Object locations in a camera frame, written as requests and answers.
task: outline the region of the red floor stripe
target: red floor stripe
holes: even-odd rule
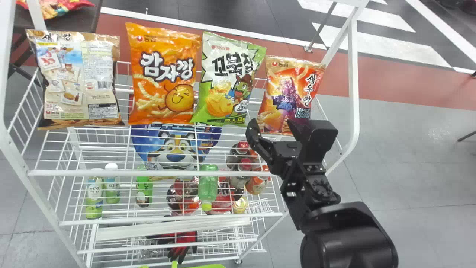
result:
[[[120,59],[126,62],[130,61],[130,47],[124,26],[127,21],[149,27],[162,27],[196,34],[203,32],[200,29],[101,14],[97,33],[119,35],[121,38]],[[314,49],[313,53],[306,53],[302,47],[296,45],[231,34],[218,34],[265,46],[268,49],[268,55],[319,62],[326,53],[319,49]],[[467,74],[368,56],[359,56],[358,60],[359,91],[362,99],[467,110],[476,109],[476,79],[470,78]],[[29,59],[27,64],[35,65],[32,59]],[[263,67],[264,65],[258,71],[257,77],[265,77]],[[347,54],[337,53],[326,70],[319,93],[348,96],[347,92]]]

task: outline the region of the orange snack bag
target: orange snack bag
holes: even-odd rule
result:
[[[201,36],[127,22],[134,106],[129,124],[189,123]]]
[[[311,117],[311,101],[324,75],[325,65],[265,56],[267,88],[257,115],[262,132],[292,136],[288,119],[304,124]]]

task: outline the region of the table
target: table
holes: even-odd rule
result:
[[[83,7],[79,10],[68,12],[64,16],[46,20],[46,27],[48,28],[48,30],[57,31],[96,32],[103,0],[89,1],[95,4],[96,6]],[[20,34],[20,37],[12,44],[11,52],[15,51],[27,39],[25,29],[34,29],[30,12],[17,5],[15,9],[15,22],[13,25],[13,32]],[[31,80],[32,76],[22,70],[20,66],[25,63],[25,61],[32,54],[33,51],[31,50],[31,48],[28,48],[14,63],[10,63],[8,70],[8,78],[12,76],[15,72],[18,72],[26,79]]]

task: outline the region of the nutrition label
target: nutrition label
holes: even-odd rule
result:
[[[112,46],[107,42],[82,42],[84,80],[112,82]]]
[[[89,119],[117,118],[118,107],[115,103],[89,104]]]

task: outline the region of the black robotic arm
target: black robotic arm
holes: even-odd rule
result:
[[[322,160],[337,129],[320,120],[288,125],[296,141],[263,138],[256,119],[248,123],[246,138],[283,180],[281,195],[296,229],[305,234],[302,268],[397,268],[397,250],[370,209],[362,202],[340,204],[327,180]]]

